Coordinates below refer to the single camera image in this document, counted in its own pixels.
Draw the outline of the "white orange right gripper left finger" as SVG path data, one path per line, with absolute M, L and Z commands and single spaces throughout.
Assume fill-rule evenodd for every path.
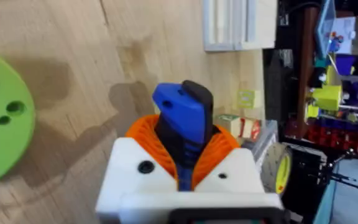
M 157 137 L 158 115 L 139 118 L 115 140 L 96 202 L 99 218 L 168 218 L 177 168 Z

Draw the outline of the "white orange right gripper right finger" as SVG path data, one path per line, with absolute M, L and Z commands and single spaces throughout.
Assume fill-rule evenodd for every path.
M 277 208 L 282 201 L 264 190 L 252 152 L 215 126 L 192 174 L 192 208 Z

